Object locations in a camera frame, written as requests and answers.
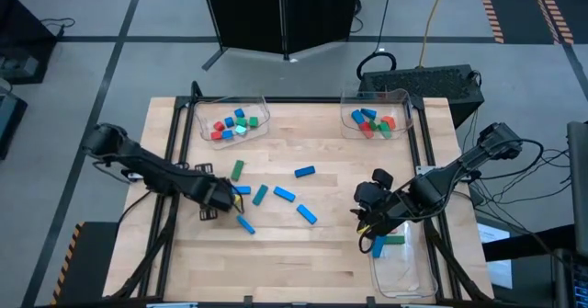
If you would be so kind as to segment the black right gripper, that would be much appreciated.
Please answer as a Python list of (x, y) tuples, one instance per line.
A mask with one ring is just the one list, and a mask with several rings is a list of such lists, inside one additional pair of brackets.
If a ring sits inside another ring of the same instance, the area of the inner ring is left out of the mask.
[(351, 210), (358, 218), (356, 231), (369, 225), (364, 235), (387, 235), (394, 229), (385, 209), (391, 199), (392, 182), (391, 174), (376, 168), (370, 182), (364, 181), (356, 186), (354, 201), (358, 207)]

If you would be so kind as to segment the light blue long block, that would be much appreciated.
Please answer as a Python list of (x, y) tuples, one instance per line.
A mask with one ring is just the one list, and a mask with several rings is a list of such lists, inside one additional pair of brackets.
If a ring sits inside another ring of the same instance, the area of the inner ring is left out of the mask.
[(303, 204), (297, 207), (297, 212), (310, 224), (317, 222), (317, 217)]

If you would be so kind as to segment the clear plastic bin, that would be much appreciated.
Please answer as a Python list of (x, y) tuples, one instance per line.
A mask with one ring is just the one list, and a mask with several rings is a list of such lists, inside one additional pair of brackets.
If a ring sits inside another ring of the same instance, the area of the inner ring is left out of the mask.
[[(238, 135), (235, 132), (236, 119), (234, 111), (241, 108), (244, 112), (244, 118), (247, 120), (247, 133), (245, 135)], [(199, 101), (195, 106), (195, 117), (198, 124), (200, 137), (205, 140), (212, 149), (220, 150), (239, 143), (260, 138), (266, 135), (269, 131), (270, 110), (263, 96), (259, 97), (221, 97), (211, 101)], [(225, 118), (232, 117), (234, 126), (227, 128), (224, 122)], [(252, 128), (249, 125), (251, 117), (258, 118), (258, 126)], [(216, 131), (213, 127), (214, 123), (221, 121), (225, 129), (233, 132), (233, 137), (229, 140), (213, 141), (210, 134)]]
[[(340, 128), (346, 139), (367, 139), (360, 131), (358, 125), (351, 117), (354, 110), (362, 108), (377, 111), (377, 117), (373, 120), (378, 129), (374, 137), (367, 140), (392, 140), (399, 139), (405, 132), (413, 127), (412, 103), (409, 94), (403, 90), (391, 92), (371, 92), (346, 90), (340, 99)], [(385, 139), (379, 131), (381, 118), (391, 116), (396, 122), (396, 129), (391, 131), (391, 138)], [(371, 119), (363, 115), (366, 122)]]
[(368, 253), (375, 289), (389, 299), (434, 297), (438, 283), (431, 271), (424, 228), (421, 222), (404, 222), (397, 227), (404, 245), (384, 245), (380, 258)]

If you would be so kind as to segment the white lit screen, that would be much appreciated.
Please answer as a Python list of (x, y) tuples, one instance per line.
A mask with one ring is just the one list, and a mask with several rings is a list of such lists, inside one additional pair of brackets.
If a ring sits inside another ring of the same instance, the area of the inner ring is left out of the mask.
[[(510, 237), (510, 233), (479, 223), (478, 230), (483, 244)], [(498, 260), (487, 263), (491, 284), (511, 290), (513, 288), (513, 268), (511, 260)]]

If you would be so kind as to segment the black perforated computer case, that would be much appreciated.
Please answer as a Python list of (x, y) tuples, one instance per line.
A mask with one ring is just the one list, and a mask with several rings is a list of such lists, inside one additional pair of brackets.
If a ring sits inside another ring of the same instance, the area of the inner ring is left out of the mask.
[(359, 86), (361, 92), (396, 89), (411, 97), (446, 98), (455, 128), (484, 102), (481, 74), (469, 64), (365, 73)]

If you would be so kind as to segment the black mat orange striped edge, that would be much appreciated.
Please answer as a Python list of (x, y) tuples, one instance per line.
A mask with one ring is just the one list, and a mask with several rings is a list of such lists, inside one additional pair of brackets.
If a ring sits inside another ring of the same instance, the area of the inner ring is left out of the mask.
[(74, 227), (51, 305), (102, 299), (117, 230), (115, 222), (80, 222)]
[(559, 43), (588, 44), (588, 0), (538, 0)]
[(542, 0), (481, 0), (492, 35), (501, 44), (559, 44)]

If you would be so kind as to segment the black room divider panel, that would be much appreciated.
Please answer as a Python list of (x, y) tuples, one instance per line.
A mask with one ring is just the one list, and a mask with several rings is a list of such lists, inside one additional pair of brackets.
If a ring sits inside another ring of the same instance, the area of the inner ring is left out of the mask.
[(356, 0), (206, 0), (222, 49), (293, 53), (347, 39)]

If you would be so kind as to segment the grey monitor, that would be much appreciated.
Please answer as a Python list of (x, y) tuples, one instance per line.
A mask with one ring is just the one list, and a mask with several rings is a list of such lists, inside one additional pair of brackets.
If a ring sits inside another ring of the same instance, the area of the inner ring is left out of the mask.
[(588, 123), (567, 124), (576, 251), (588, 257)]

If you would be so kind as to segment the grey box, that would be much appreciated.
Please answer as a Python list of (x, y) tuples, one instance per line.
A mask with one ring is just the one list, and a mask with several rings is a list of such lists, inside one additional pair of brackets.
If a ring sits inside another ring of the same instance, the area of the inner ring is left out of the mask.
[(0, 55), (0, 77), (6, 81), (30, 78), (35, 75), (38, 66), (39, 62), (34, 57), (19, 60)]

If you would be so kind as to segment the black desk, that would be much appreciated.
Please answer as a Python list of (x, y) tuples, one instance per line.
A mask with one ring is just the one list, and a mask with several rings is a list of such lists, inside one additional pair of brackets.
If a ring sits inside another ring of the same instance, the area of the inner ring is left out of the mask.
[(56, 43), (56, 36), (19, 0), (0, 0), (0, 55), (19, 60), (34, 57), (39, 62), (34, 76), (10, 79), (10, 84), (41, 83)]

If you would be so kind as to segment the black metal rig frame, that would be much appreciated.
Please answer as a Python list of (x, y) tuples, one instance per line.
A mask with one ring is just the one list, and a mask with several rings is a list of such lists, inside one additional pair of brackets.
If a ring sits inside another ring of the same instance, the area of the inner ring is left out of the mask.
[[(346, 139), (340, 128), (336, 97), (272, 97), (266, 135), (215, 150), (191, 129), (188, 146), (177, 144), (192, 164), (212, 163), (229, 175), (244, 161), (241, 183), (258, 189), (282, 187), (296, 195), (293, 202), (268, 192), (259, 206), (247, 203), (247, 233), (232, 214), (202, 222), (198, 206), (179, 201), (175, 237), (167, 265), (164, 298), (175, 302), (379, 303), (433, 302), (448, 292), (447, 268), (435, 278), (434, 297), (389, 299), (374, 287), (369, 255), (358, 249), (356, 216), (351, 212), (356, 186), (376, 168), (393, 175), (396, 185), (413, 176), (406, 135), (392, 140)], [(295, 177), (313, 165), (315, 173)], [(316, 217), (308, 223), (298, 212), (303, 204)]]

